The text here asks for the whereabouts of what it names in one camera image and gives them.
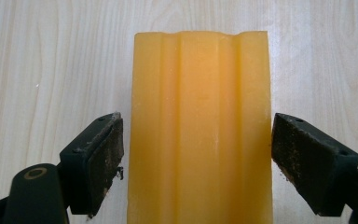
clamp jaw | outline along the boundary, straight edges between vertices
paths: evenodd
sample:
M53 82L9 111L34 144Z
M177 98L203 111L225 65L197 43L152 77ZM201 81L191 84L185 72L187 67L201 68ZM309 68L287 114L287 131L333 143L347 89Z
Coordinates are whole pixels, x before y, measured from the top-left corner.
M94 120L61 153L61 162L37 164L15 175L0 200L0 223L69 223L75 215L95 216L124 155L123 119L113 113Z
M344 205L358 223L358 153L303 119L276 114L272 159L321 217L340 217Z

white wooden surface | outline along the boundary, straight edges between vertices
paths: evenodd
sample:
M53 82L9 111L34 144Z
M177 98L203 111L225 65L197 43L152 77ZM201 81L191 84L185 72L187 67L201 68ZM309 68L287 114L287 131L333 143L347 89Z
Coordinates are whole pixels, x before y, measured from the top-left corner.
M128 166L133 36L267 30L273 112L305 119L358 152L358 1L0 1L0 198L11 178L59 152L92 120L120 111ZM274 223L316 217L273 165ZM115 180L90 223L126 223ZM84 216L71 216L85 223Z

yellow soap bar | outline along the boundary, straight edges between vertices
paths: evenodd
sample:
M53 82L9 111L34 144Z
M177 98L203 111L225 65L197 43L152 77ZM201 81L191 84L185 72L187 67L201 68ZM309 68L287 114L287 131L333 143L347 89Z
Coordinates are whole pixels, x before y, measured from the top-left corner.
M272 223L266 32L135 37L130 224Z

wood grain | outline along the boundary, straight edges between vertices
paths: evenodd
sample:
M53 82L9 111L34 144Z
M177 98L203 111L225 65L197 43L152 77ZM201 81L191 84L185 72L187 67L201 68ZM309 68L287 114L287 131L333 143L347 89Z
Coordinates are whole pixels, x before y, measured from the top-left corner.
M272 110L301 117L358 152L358 1L0 1L0 198L21 169L59 161L93 119L120 111L128 166L133 36L267 30ZM275 223L316 217L273 164ZM93 223L126 223L114 181ZM86 217L70 217L85 223Z

screw hole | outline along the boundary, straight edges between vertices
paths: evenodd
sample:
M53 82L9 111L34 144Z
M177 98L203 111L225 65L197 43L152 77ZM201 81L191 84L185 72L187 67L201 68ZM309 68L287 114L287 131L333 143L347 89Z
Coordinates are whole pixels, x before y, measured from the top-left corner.
M340 151L339 151L339 154L340 154L340 155L343 155L343 156L348 156L349 153L348 153L347 151L340 150Z
M80 148L80 147L77 147L77 148L74 148L74 149L72 149L72 152L74 152L74 153L80 153L80 152L82 152L83 150Z
M24 179L27 179L27 180L37 179L38 177L44 175L47 171L48 171L48 169L46 169L45 167L34 168L34 169L28 171L24 175Z

